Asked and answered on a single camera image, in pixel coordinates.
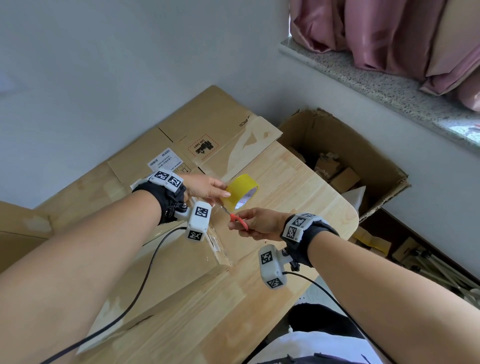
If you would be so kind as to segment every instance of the wall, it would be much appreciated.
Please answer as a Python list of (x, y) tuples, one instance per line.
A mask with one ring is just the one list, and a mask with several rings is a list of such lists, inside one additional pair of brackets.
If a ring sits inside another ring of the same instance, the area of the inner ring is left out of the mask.
[(480, 278), (480, 158), (299, 61), (279, 55), (285, 118), (321, 107), (409, 174), (412, 188), (385, 209)]
[(287, 0), (3, 0), (0, 200), (35, 207), (216, 84), (266, 118)]

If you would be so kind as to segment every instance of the satin curtain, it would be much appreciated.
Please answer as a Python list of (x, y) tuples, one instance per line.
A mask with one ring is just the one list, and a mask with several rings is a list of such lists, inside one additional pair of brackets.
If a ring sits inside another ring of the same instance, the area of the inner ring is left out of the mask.
[[(457, 97), (480, 111), (479, 76), (474, 72), (480, 64), (479, 4), (479, 0), (290, 0), (290, 32), (313, 52), (351, 51), (356, 67), (414, 78), (428, 93), (440, 95), (458, 87)], [(445, 48), (448, 42), (456, 46)]]

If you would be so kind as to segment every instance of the person's right hand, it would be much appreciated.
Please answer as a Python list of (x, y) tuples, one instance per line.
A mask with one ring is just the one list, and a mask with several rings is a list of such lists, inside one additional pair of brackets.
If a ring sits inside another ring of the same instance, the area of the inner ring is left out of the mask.
[(247, 223), (249, 230), (246, 231), (238, 221), (229, 222), (228, 228), (238, 230), (240, 236), (252, 237), (255, 240), (281, 241), (280, 233), (285, 225), (285, 220), (292, 214), (266, 208), (251, 208), (240, 211), (237, 215)]

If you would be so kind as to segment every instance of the yellow tape roll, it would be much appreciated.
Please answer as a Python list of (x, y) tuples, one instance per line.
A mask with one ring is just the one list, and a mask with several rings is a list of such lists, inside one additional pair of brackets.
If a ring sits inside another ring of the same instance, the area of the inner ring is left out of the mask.
[(239, 209), (257, 192), (258, 184), (248, 174), (237, 177), (228, 187), (231, 193), (228, 198), (222, 198), (223, 205), (229, 212)]

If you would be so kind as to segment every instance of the speckled stone ledge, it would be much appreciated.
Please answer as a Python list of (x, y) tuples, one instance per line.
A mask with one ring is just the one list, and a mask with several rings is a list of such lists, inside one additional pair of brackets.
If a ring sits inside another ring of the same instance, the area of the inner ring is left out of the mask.
[(480, 113), (458, 101), (419, 91), (414, 80), (358, 69), (346, 52), (313, 53), (290, 37), (280, 51), (480, 156)]

